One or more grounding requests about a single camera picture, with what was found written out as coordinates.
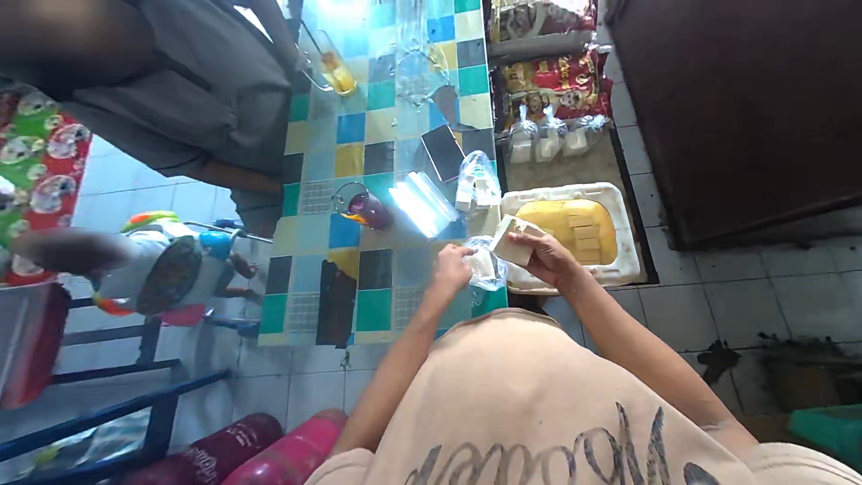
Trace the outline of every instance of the dark wooden door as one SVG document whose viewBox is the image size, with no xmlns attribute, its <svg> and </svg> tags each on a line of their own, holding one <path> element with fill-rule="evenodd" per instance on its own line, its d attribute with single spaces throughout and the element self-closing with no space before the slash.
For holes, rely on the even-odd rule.
<svg viewBox="0 0 862 485">
<path fill-rule="evenodd" d="M 681 249 L 862 203 L 862 2 L 609 2 Z"/>
</svg>

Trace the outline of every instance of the tofu block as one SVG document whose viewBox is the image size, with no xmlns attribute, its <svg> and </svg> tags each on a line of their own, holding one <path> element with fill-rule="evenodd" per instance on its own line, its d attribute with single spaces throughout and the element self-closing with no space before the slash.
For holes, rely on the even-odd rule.
<svg viewBox="0 0 862 485">
<path fill-rule="evenodd" d="M 494 233 L 494 239 L 490 244 L 490 251 L 506 261 L 513 262 L 518 266 L 527 266 L 530 262 L 530 256 L 533 254 L 533 249 L 527 246 L 519 246 L 513 244 L 508 237 L 508 234 L 529 234 L 531 236 L 544 236 L 545 232 L 539 229 L 539 226 L 531 224 L 523 219 L 506 214 L 503 220 L 497 226 L 497 232 Z"/>
</svg>

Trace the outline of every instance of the tiled table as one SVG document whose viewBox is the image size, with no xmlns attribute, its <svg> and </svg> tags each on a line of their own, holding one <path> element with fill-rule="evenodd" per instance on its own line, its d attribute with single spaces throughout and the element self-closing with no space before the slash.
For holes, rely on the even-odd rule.
<svg viewBox="0 0 862 485">
<path fill-rule="evenodd" d="M 436 253 L 448 242 L 463 242 L 467 226 L 472 227 L 462 219 L 427 241 L 397 210 L 394 226 L 386 231 L 362 227 L 332 210 L 332 193 L 352 181 L 392 206 L 388 188 L 410 171 L 428 169 L 420 136 L 446 121 L 430 100 L 417 105 L 406 93 L 430 95 L 441 85 L 453 85 L 460 123 L 475 128 L 456 134 L 465 153 L 482 149 L 495 158 L 479 0 L 424 4 L 434 62 L 401 47 L 397 23 L 403 22 L 397 17 L 399 9 L 409 11 L 408 3 L 306 0 L 303 6 L 306 25 L 328 32 L 359 87 L 345 98 L 315 88 L 293 98 L 283 217 L 274 237 L 262 345 L 316 343 L 324 261 L 336 263 L 358 283 L 355 304 L 340 302 L 353 307 L 348 343 L 395 340 L 422 297 Z M 304 35 L 300 46 L 313 48 Z M 443 72 L 435 63 L 448 69 Z M 453 193 L 454 187 L 444 189 Z M 484 294 L 468 287 L 444 315 L 441 331 L 505 304 L 504 290 Z"/>
</svg>

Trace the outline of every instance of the red cylinder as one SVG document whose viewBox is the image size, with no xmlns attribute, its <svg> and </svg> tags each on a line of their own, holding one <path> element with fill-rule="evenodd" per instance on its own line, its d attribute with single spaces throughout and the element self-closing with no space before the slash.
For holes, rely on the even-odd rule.
<svg viewBox="0 0 862 485">
<path fill-rule="evenodd" d="M 326 460 L 346 422 L 341 409 L 320 411 L 243 463 L 224 485 L 303 485 Z"/>
<path fill-rule="evenodd" d="M 218 485 L 282 434 L 277 419 L 269 414 L 250 414 L 206 438 L 198 439 L 176 455 L 127 475 L 123 485 Z"/>
</svg>

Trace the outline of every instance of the beige t-shirt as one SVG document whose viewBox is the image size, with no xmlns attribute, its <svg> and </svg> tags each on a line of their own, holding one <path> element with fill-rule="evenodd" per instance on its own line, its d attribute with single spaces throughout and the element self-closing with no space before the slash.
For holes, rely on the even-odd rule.
<svg viewBox="0 0 862 485">
<path fill-rule="evenodd" d="M 432 348 L 376 454 L 351 450 L 306 482 L 855 483 L 819 452 L 736 457 L 627 370 L 517 309 L 453 327 Z"/>
</svg>

